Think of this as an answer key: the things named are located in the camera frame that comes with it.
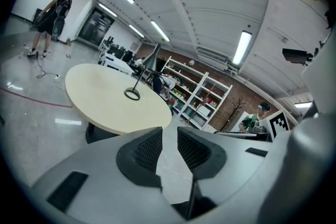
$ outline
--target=red line on floor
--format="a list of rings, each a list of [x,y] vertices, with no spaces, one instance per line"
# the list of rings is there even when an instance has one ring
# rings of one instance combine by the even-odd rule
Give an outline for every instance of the red line on floor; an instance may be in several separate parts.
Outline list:
[[[30,97],[26,97],[26,96],[24,96],[24,95],[18,94],[18,93],[16,93],[16,92],[8,91],[7,89],[4,89],[4,88],[2,88],[2,87],[0,87],[0,90],[2,90],[2,91],[4,91],[4,92],[8,92],[8,93],[13,94],[13,95],[16,95],[16,96],[19,96],[19,97],[22,97],[22,98],[24,98],[24,99],[31,100],[31,101],[36,102],[36,103],[49,104],[49,105],[53,105],[53,106],[60,106],[61,108],[69,108],[69,109],[72,109],[72,106],[70,106],[70,105],[54,104],[54,103],[49,103],[49,102],[44,102],[44,101],[36,100],[36,99],[30,98]]]

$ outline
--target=ceiling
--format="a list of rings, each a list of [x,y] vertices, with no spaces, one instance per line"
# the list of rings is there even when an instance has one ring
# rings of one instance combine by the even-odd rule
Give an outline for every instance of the ceiling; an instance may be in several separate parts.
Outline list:
[[[239,70],[261,89],[279,100],[294,115],[296,99],[311,100],[300,77],[305,67],[286,62],[282,48],[313,54],[318,40],[328,34],[326,8],[313,0],[98,0],[131,24],[144,42],[162,43],[164,48],[217,66],[199,54],[199,48],[232,60],[243,30],[253,37]],[[154,20],[171,42],[164,42],[151,25]]]

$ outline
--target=beige tabletop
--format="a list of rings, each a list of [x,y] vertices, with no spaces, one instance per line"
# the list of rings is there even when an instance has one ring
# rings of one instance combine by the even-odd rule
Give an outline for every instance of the beige tabletop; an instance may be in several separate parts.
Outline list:
[[[140,100],[124,95],[136,80],[112,68],[84,63],[71,68],[65,77],[70,102],[90,123],[115,134],[170,124],[167,104],[148,86],[136,87]]]

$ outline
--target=sneaker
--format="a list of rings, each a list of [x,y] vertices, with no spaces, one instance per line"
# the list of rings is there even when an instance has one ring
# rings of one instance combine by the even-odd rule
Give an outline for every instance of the sneaker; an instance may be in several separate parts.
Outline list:
[[[36,50],[34,51],[30,51],[28,54],[27,54],[28,57],[36,57]]]

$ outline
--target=doorway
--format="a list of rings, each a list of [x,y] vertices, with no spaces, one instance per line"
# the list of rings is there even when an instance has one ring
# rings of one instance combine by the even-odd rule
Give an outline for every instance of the doorway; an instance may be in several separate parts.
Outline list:
[[[78,36],[98,47],[113,22],[110,16],[94,8]]]

